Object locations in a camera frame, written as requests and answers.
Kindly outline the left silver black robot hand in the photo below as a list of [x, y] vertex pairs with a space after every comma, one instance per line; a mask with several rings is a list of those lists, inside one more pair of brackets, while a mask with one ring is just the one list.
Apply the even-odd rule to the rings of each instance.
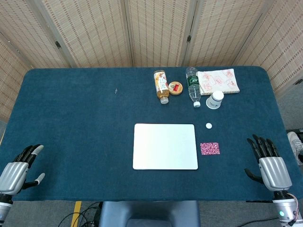
[[37, 155], [44, 149], [36, 144], [26, 147], [12, 162], [9, 162], [0, 175], [0, 193], [15, 196], [21, 190], [39, 185], [45, 177], [41, 173], [34, 181], [27, 182], [26, 176]]

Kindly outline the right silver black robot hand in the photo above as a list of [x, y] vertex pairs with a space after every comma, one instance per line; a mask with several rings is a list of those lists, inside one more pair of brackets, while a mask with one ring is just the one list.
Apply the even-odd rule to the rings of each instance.
[[265, 185], [271, 192], [286, 191], [292, 186], [292, 181], [283, 158], [270, 139], [252, 135], [247, 138], [257, 161], [261, 176], [253, 174], [245, 168], [246, 175], [253, 181]]

